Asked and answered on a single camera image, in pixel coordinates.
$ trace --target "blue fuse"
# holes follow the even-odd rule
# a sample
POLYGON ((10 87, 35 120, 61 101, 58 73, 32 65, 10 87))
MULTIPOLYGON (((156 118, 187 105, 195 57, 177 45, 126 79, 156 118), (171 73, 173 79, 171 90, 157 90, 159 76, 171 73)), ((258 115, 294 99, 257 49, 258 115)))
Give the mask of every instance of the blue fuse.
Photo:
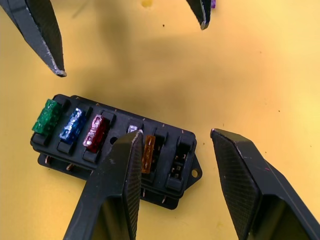
POLYGON ((76 108, 72 113, 67 125, 60 133, 60 139, 67 144, 72 144, 78 138, 81 129, 86 123, 86 120, 86 112, 76 108))

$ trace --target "fuse box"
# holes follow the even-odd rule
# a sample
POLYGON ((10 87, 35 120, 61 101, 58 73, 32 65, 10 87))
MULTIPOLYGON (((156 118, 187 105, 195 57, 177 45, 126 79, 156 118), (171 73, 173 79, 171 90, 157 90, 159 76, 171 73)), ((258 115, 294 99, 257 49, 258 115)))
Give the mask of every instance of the fuse box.
POLYGON ((40 165, 86 180, 119 137, 139 129, 144 135, 140 197, 175 209, 184 191, 202 177, 196 136, 190 131, 58 94, 47 101, 30 143, 40 153, 40 165))

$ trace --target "green fuse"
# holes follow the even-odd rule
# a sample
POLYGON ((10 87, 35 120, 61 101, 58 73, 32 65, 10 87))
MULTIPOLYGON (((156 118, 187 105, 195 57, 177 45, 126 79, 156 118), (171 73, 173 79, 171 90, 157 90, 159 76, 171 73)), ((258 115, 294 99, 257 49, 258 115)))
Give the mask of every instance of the green fuse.
POLYGON ((50 135, 58 123, 61 112, 62 105, 54 100, 48 99, 32 130, 37 134, 50 135))

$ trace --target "yellow table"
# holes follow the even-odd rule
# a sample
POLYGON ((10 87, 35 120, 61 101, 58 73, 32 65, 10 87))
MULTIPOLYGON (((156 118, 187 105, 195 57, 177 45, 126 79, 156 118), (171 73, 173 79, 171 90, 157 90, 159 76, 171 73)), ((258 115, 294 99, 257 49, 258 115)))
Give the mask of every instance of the yellow table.
POLYGON ((29 144, 42 107, 58 93, 195 133, 202 179, 176 210, 142 201, 138 240, 237 239, 211 128, 251 139, 320 220, 320 1, 218 0, 205 31, 185 0, 85 3, 52 1, 66 78, 0 10, 1 240, 62 239, 84 187, 38 165, 29 144))

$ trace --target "blade fuse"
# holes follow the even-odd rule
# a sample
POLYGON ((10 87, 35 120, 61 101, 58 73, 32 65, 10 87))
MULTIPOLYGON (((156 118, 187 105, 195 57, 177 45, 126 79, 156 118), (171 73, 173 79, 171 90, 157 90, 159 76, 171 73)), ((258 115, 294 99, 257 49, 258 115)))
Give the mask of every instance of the blade fuse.
POLYGON ((145 139, 144 152, 142 157, 142 173, 149 174, 151 169, 152 155, 156 143, 156 137, 147 135, 145 139))
POLYGON ((78 138, 86 120, 86 112, 76 108, 60 133, 60 139, 67 144, 72 144, 78 138))
POLYGON ((51 135, 62 112, 62 105, 54 100, 48 99, 36 120, 32 130, 44 136, 51 135))
POLYGON ((96 153, 101 146, 108 129, 109 121, 102 115, 97 114, 94 117, 91 128, 83 141, 83 146, 85 146, 90 152, 96 153))

